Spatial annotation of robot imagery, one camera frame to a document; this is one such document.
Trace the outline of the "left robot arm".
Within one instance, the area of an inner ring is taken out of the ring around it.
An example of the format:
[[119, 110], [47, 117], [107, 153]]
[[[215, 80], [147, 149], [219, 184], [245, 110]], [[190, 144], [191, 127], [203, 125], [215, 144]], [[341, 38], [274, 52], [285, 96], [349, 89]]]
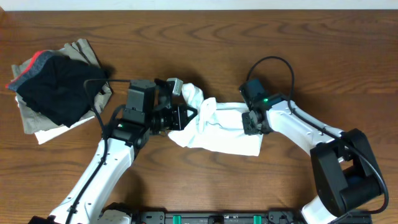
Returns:
[[181, 131], [197, 115], [186, 104], [174, 104], [182, 92], [178, 78], [130, 80], [127, 102], [109, 122], [100, 122], [102, 138], [96, 154], [65, 200], [47, 218], [31, 223], [139, 223], [139, 216], [120, 203], [105, 203], [116, 183], [130, 168], [149, 136]]

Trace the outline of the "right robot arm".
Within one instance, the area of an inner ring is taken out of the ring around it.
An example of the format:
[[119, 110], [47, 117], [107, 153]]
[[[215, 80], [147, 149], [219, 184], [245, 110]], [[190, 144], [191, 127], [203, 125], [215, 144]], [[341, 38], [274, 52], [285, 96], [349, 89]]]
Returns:
[[301, 209], [303, 222], [372, 222], [372, 212], [359, 207], [384, 195], [386, 184], [363, 132], [324, 124], [286, 96], [270, 95], [259, 80], [239, 91], [249, 108], [242, 115], [245, 134], [281, 133], [311, 158], [317, 196]]

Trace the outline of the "white graphic t-shirt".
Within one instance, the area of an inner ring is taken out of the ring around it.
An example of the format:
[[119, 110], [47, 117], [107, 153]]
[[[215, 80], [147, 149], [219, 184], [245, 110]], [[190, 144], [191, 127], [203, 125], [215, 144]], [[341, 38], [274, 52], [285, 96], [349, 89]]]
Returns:
[[262, 135], [246, 135], [242, 114], [248, 112], [244, 103], [219, 103], [204, 98], [192, 83], [182, 86], [182, 96], [198, 114], [182, 131], [171, 131], [168, 137], [181, 147], [203, 148], [213, 152], [242, 156], [258, 156]]

